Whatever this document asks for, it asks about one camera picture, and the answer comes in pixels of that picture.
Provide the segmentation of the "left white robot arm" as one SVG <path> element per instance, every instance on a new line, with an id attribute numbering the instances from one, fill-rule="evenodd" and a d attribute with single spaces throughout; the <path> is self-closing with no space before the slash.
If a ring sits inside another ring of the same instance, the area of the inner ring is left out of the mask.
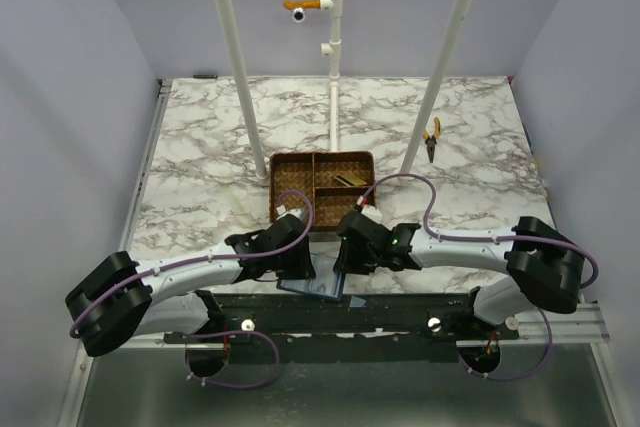
<path id="1" fill-rule="evenodd" d="M 126 251 L 108 255 L 65 298 L 70 336 L 91 357 L 106 355 L 134 337 L 152 307 L 204 287 L 315 276 L 311 224 L 288 213 L 266 229 L 233 234 L 194 257 L 138 262 Z"/>

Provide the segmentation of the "gold credit card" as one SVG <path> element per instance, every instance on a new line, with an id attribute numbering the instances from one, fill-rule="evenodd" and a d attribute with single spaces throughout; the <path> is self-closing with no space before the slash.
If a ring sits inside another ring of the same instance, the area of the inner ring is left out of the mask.
<path id="1" fill-rule="evenodd" d="M 369 187 L 370 183 L 356 175 L 352 174 L 337 174 L 333 177 L 333 179 L 338 182 L 340 185 L 345 187 Z"/>

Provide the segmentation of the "blue leather card holder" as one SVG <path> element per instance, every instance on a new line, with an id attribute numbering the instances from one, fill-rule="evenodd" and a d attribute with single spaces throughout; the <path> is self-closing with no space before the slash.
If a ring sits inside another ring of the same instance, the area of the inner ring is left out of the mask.
<path id="1" fill-rule="evenodd" d="M 324 254 L 311 254 L 316 277 L 304 280 L 278 280 L 276 288 L 281 291 L 317 297 L 339 302 L 343 296 L 346 275 L 333 270 L 336 258 Z"/>

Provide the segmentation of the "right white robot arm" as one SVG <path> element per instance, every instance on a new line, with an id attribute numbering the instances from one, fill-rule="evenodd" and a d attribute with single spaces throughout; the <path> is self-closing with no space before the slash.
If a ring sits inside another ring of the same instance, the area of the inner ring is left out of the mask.
<path id="1" fill-rule="evenodd" d="M 586 254 L 536 217 L 491 231 L 433 231 L 418 223 L 388 229 L 355 210 L 341 220 L 337 234 L 341 243 L 333 271 L 339 274 L 369 275 L 379 267 L 502 274 L 499 281 L 472 290 L 460 314 L 462 331 L 474 339 L 534 308 L 556 314 L 577 310 Z"/>

